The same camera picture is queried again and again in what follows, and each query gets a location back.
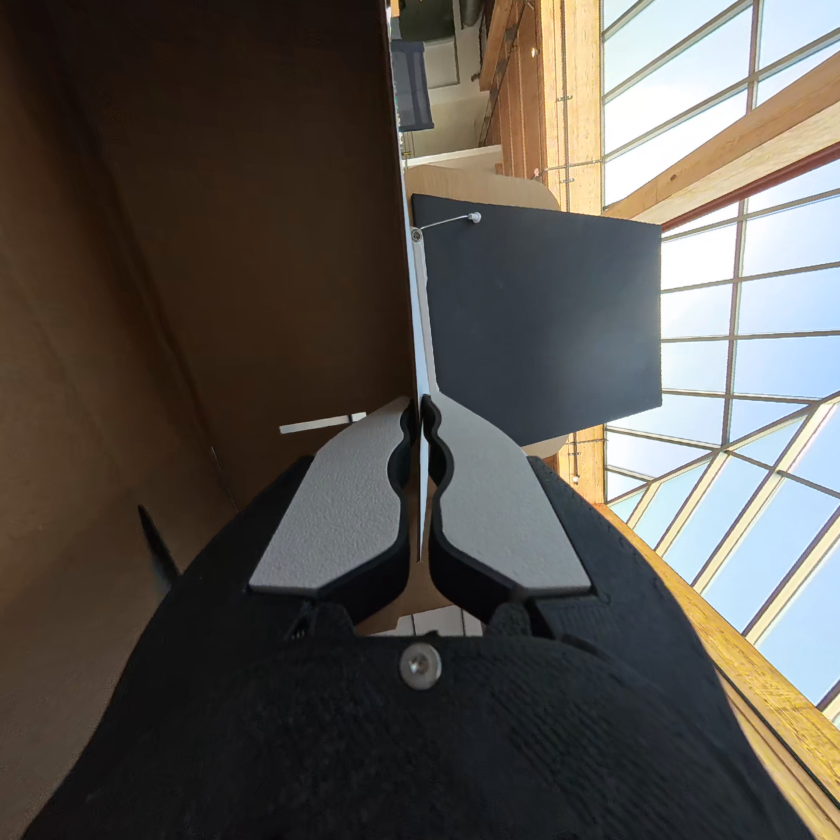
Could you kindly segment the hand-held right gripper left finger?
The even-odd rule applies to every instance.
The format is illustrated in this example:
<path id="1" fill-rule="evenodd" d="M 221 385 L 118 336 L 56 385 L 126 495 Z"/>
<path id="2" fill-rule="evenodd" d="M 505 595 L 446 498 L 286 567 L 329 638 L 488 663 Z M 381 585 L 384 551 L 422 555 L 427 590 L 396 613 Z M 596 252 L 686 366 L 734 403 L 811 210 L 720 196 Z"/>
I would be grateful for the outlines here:
<path id="1" fill-rule="evenodd" d="M 322 446 L 250 589 L 337 603 L 354 623 L 393 602 L 410 574 L 404 487 L 415 434 L 413 404 L 401 396 Z"/>

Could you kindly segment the wooden roof beam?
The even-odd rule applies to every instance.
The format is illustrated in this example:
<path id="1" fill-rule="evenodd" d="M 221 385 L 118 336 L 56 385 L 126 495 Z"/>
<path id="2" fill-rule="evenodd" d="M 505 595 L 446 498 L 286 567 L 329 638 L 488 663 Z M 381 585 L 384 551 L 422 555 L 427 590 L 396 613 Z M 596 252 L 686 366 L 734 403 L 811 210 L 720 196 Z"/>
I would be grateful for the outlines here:
<path id="1" fill-rule="evenodd" d="M 838 141 L 835 54 L 603 214 L 670 230 L 836 161 Z"/>

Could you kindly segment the white cardboard box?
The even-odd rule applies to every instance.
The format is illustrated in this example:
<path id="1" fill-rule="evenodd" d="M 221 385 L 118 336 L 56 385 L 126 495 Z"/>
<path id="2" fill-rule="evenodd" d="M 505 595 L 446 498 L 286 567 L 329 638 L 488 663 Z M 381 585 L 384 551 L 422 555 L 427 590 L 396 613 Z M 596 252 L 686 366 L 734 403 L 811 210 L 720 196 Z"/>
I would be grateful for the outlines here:
<path id="1" fill-rule="evenodd" d="M 413 387 L 385 2 L 2 2 L 2 838 L 179 564 Z"/>

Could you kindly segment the black felt divider panel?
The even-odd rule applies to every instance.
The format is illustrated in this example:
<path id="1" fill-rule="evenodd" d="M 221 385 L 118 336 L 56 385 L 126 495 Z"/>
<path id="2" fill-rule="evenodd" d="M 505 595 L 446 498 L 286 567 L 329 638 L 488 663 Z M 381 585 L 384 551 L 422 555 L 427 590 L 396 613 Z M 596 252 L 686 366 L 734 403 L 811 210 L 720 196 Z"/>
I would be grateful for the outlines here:
<path id="1" fill-rule="evenodd" d="M 663 402 L 662 229 L 412 197 L 439 390 L 526 447 Z"/>

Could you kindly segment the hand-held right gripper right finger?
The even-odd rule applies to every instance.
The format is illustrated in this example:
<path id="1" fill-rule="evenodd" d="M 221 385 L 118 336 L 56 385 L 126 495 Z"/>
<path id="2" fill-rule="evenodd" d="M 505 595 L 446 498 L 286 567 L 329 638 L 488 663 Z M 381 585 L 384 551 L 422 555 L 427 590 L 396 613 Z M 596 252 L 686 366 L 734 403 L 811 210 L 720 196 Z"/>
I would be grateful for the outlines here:
<path id="1" fill-rule="evenodd" d="M 436 588 L 483 623 L 498 606 L 588 595 L 592 581 L 528 457 L 446 395 L 427 394 L 431 502 L 428 567 Z"/>

